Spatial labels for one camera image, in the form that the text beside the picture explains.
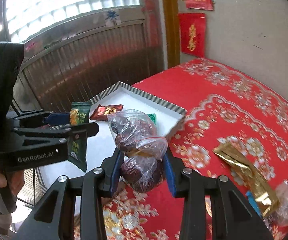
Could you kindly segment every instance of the window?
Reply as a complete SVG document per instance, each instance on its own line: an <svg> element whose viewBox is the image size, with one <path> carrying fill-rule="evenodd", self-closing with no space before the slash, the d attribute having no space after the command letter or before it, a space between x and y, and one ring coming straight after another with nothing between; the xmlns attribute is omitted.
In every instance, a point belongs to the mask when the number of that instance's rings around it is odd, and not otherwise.
<svg viewBox="0 0 288 240"><path fill-rule="evenodd" d="M6 0L6 20L13 42L81 13L139 5L140 0Z"/></svg>

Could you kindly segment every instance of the wall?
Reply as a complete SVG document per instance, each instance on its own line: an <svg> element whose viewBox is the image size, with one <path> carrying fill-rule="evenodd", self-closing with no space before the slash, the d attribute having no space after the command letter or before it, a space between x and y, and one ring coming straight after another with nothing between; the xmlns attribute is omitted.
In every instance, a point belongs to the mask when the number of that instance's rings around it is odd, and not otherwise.
<svg viewBox="0 0 288 240"><path fill-rule="evenodd" d="M288 100L287 0L216 0L207 14L207 58L236 68ZM181 54L181 62L194 57Z"/></svg>

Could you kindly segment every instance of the red bedspread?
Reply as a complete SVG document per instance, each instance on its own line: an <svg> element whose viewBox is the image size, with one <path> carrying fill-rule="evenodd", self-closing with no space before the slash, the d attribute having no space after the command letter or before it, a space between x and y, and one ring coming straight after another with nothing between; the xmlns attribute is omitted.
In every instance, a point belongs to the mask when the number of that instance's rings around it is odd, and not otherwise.
<svg viewBox="0 0 288 240"><path fill-rule="evenodd" d="M187 167L204 176L229 176L242 193L247 189L212 152L231 141L252 160L273 189L288 183L288 102L265 85L220 63L197 59L134 85L188 110L185 124L170 148ZM129 187L104 207L109 239L176 240L183 200L174 199L167 183L139 194ZM211 218L207 218L211 239ZM282 239L288 228L273 225Z"/></svg>

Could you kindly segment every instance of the wooden door frame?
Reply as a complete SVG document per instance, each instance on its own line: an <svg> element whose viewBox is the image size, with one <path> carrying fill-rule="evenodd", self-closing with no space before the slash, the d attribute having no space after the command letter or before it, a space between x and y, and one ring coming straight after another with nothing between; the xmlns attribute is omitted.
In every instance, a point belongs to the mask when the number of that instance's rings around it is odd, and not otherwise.
<svg viewBox="0 0 288 240"><path fill-rule="evenodd" d="M163 0L167 43L167 67L180 64L180 25L177 0Z"/></svg>

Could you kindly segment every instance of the human hand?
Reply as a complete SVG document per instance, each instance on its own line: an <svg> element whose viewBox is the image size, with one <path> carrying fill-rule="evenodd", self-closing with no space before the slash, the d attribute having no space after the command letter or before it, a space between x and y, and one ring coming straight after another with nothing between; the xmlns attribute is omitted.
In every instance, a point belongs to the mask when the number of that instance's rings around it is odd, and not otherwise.
<svg viewBox="0 0 288 240"><path fill-rule="evenodd" d="M24 186L24 171L16 171L11 176L11 181L9 183L10 190L14 196L20 192ZM7 180L3 174L0 173L0 187L6 187Z"/></svg>

